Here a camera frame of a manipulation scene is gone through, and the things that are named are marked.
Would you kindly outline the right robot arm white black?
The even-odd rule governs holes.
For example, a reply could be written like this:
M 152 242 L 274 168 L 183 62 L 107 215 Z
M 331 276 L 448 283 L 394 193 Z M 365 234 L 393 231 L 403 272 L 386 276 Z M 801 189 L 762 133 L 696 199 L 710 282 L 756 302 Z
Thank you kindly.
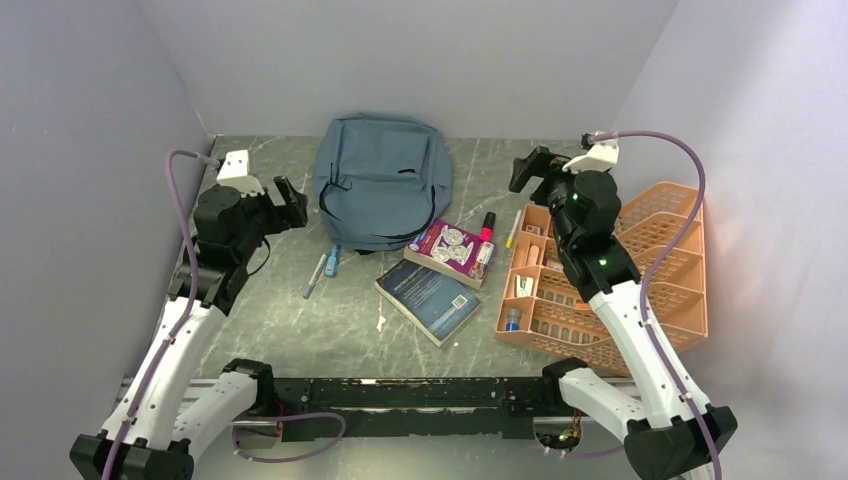
M 565 276 L 611 335 L 640 397 L 567 359 L 544 368 L 540 402 L 553 414 L 572 407 L 594 419 L 642 479 L 720 479 L 719 453 L 738 422 L 688 375 L 649 306 L 648 281 L 614 235 L 621 201 L 611 167 L 585 169 L 580 161 L 537 147 L 514 160 L 509 189 L 519 193 L 541 178 L 531 200 L 549 210 Z

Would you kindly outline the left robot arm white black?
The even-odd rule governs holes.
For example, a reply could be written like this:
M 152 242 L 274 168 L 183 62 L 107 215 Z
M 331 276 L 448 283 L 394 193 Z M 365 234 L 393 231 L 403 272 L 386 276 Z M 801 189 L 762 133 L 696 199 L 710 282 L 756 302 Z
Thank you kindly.
M 269 364 L 235 359 L 211 390 L 181 406 L 201 356 L 250 275 L 268 236 L 307 223 L 307 197 L 286 177 L 276 205 L 256 178 L 220 180 L 194 210 L 196 235 L 166 293 L 159 329 L 138 374 L 99 433 L 81 434 L 70 460 L 84 479 L 189 479 L 210 443 L 242 414 L 275 419 L 283 406 Z

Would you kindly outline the blue-grey backpack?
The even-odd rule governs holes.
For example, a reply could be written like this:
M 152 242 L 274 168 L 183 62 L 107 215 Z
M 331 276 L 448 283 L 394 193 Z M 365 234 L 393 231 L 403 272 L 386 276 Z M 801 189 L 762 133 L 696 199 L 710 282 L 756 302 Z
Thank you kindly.
M 377 113 L 332 120 L 312 177 L 330 241 L 363 253 L 402 248 L 424 232 L 450 205 L 453 179 L 435 127 Z

